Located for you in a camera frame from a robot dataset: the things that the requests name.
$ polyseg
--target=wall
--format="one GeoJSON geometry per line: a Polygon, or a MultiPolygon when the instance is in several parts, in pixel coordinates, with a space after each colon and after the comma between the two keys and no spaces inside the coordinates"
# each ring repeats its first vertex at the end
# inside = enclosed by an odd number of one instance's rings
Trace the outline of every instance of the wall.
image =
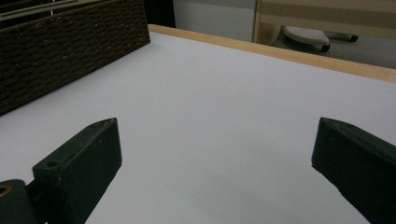
{"type": "Polygon", "coordinates": [[[252,41],[256,0],[174,0],[176,27],[252,41]]]}

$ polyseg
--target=white table surface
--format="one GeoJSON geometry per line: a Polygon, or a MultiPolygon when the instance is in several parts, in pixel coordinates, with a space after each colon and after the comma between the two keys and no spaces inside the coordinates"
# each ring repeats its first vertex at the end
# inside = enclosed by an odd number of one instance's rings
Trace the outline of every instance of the white table surface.
{"type": "Polygon", "coordinates": [[[149,45],[0,117],[0,179],[98,120],[123,165],[87,223],[367,223],[311,167],[320,117],[396,144],[396,84],[151,33],[149,45]]]}

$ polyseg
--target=woven basket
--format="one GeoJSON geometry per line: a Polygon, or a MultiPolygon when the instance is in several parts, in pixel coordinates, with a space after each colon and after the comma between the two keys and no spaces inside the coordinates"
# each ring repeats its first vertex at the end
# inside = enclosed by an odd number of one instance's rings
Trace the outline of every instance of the woven basket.
{"type": "Polygon", "coordinates": [[[53,13],[1,24],[0,115],[149,43],[141,0],[110,0],[53,13]]]}

